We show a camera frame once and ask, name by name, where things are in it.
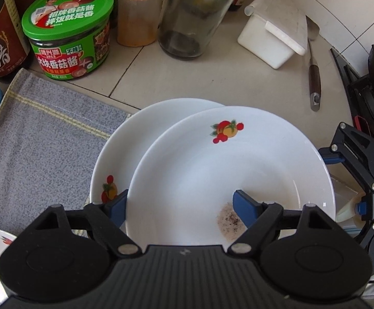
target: dark stain on plate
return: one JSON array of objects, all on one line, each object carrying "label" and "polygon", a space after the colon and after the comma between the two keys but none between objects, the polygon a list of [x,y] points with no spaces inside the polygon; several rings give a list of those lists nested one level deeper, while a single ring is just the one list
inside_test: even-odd
[{"label": "dark stain on plate", "polygon": [[221,233],[229,242],[234,242],[240,237],[246,227],[234,211],[232,203],[226,203],[217,216],[217,224]]}]

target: green lid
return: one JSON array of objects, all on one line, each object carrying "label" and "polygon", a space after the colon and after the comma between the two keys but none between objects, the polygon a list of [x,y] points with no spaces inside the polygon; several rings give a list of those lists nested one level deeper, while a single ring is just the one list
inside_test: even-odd
[{"label": "green lid", "polygon": [[36,0],[22,17],[23,32],[37,41],[79,35],[105,21],[114,0]]}]

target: plastic jar with yellow lid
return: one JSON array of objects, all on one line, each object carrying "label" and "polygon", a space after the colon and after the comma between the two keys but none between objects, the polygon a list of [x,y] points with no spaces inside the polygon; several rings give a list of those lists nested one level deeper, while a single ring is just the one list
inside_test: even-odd
[{"label": "plastic jar with yellow lid", "polygon": [[144,46],[157,39],[162,0],[118,0],[118,43]]}]

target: qr code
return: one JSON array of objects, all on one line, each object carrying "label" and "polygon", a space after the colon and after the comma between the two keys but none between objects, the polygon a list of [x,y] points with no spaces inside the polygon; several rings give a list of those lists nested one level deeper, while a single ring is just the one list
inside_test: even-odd
[{"label": "qr code", "polygon": [[44,12],[45,12],[45,7],[43,7],[43,8],[39,8],[39,9],[36,10],[36,13],[37,13],[37,14],[42,14],[42,13],[44,13]]}]

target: green jar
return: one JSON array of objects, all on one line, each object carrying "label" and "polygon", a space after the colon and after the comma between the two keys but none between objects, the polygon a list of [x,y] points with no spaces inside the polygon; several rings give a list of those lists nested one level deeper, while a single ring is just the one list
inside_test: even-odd
[{"label": "green jar", "polygon": [[106,59],[114,0],[36,0],[22,18],[23,32],[43,72],[70,80]]}]

